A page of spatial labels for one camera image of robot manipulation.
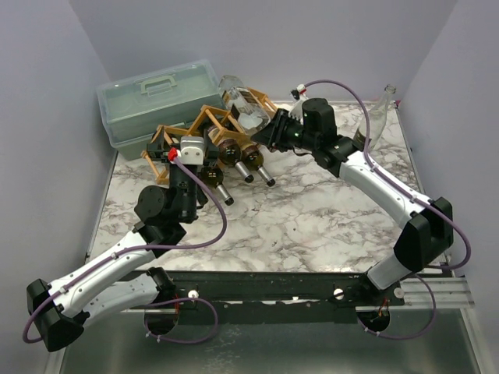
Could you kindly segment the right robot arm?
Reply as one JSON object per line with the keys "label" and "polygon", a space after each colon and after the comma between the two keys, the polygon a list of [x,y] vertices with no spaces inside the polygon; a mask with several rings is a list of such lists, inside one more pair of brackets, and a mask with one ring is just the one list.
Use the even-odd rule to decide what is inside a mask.
{"label": "right robot arm", "polygon": [[448,222],[452,206],[444,198],[432,200],[367,162],[353,139],[338,134],[334,109],[325,99],[308,99],[300,108],[299,117],[278,109],[251,139],[279,152],[308,150],[320,167],[364,192],[401,228],[392,254],[369,268],[358,288],[364,303],[376,305],[387,296],[387,288],[420,272],[453,244]]}

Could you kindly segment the clear glass bottle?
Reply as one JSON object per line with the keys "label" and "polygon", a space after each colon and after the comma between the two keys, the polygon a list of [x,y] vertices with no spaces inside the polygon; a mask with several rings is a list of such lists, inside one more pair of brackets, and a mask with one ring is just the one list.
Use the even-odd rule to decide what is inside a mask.
{"label": "clear glass bottle", "polygon": [[[369,150],[373,150],[381,138],[382,132],[387,124],[388,108],[391,99],[396,93],[396,87],[388,84],[383,94],[374,106],[367,112],[370,121]],[[363,115],[359,120],[358,127],[353,139],[364,146],[366,142],[366,117]]]}

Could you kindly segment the clear square liquor bottle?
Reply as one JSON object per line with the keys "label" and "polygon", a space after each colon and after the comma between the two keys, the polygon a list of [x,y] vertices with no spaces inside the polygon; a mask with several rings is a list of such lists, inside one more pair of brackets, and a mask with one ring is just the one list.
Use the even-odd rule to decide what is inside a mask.
{"label": "clear square liquor bottle", "polygon": [[218,87],[225,106],[248,136],[266,128],[274,117],[239,77],[224,75]]}

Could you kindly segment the green wine bottle black neck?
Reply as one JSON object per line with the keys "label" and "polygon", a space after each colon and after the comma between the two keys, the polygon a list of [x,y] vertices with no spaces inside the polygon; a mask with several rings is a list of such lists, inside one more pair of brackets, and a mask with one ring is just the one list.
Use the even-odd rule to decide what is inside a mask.
{"label": "green wine bottle black neck", "polygon": [[244,182],[251,183],[254,180],[250,170],[242,161],[242,151],[234,139],[225,139],[218,144],[219,160],[226,166],[237,170]]}

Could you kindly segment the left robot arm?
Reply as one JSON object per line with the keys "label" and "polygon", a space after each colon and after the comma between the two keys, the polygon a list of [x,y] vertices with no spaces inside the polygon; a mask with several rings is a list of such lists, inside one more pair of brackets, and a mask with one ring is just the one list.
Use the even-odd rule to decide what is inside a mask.
{"label": "left robot arm", "polygon": [[27,286],[28,326],[50,352],[69,346],[96,320],[125,309],[153,305],[180,305],[173,280],[159,267],[129,279],[136,268],[179,246],[184,224],[197,218],[202,189],[197,177],[203,166],[205,140],[183,136],[166,154],[169,186],[145,187],[137,200],[140,219],[118,243],[77,270]]}

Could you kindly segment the green wine bottle silver neck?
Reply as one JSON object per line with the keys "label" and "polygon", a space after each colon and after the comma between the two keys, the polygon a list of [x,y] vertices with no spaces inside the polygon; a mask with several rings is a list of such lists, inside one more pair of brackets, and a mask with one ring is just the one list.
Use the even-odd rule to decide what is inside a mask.
{"label": "green wine bottle silver neck", "polygon": [[264,156],[258,147],[254,143],[246,142],[241,145],[241,151],[242,162],[246,167],[251,171],[256,171],[268,187],[274,186],[275,180],[264,167]]}

